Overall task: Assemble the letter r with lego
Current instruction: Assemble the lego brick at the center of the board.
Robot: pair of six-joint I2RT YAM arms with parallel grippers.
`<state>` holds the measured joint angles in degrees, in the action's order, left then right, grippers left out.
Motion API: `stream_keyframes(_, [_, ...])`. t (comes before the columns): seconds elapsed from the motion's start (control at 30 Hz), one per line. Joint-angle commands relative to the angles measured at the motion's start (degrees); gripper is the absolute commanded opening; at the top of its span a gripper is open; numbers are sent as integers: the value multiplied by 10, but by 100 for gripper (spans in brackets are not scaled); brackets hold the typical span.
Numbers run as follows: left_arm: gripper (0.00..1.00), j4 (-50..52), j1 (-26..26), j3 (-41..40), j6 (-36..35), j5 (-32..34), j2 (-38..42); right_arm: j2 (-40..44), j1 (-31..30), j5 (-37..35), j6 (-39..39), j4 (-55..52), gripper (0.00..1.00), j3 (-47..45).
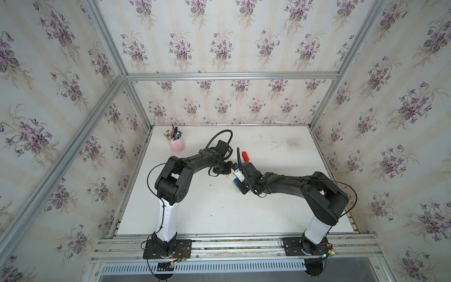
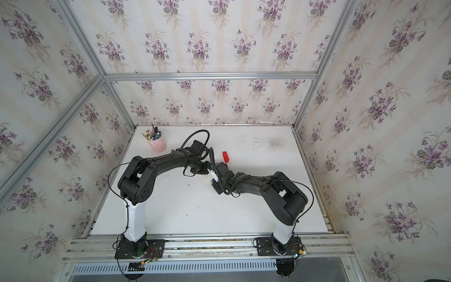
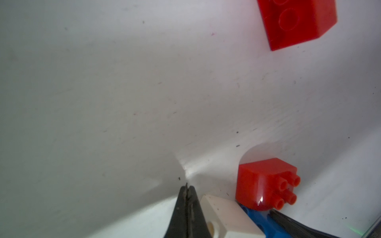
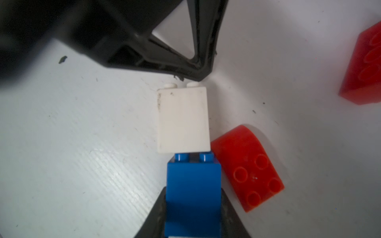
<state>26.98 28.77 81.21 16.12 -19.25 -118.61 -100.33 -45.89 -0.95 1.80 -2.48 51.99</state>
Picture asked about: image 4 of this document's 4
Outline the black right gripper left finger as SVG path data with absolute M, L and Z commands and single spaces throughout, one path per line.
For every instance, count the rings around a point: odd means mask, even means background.
M 165 238 L 166 187 L 160 192 L 145 222 L 135 238 Z

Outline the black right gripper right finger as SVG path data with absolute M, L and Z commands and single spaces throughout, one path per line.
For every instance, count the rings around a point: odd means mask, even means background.
M 224 189 L 221 189 L 221 237 L 251 238 Z

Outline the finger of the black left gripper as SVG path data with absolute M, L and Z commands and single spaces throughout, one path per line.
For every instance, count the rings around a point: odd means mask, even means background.
M 200 82 L 208 76 L 208 34 L 196 31 L 195 55 L 188 59 L 154 35 L 115 30 L 104 37 L 104 66 L 172 74 Z
M 187 74 L 210 74 L 228 1 L 187 1 L 187 4 L 194 44 Z

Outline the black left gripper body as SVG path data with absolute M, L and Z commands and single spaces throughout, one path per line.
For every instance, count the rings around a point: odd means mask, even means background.
M 179 1 L 1 1 L 1 86 L 18 84 L 56 38 L 107 66 L 127 41 L 142 42 Z

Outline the blue lego brick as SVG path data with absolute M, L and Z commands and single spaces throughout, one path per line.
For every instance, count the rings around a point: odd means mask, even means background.
M 212 152 L 176 154 L 167 164 L 167 238 L 221 236 L 221 165 Z

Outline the white lego brick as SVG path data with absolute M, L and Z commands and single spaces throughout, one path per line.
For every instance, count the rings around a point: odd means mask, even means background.
M 209 152 L 207 89 L 198 82 L 185 87 L 169 83 L 157 90 L 159 153 Z

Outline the long red lego brick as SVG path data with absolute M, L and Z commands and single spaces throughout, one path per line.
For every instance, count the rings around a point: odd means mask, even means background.
M 380 103 L 380 22 L 359 34 L 338 95 L 356 105 Z

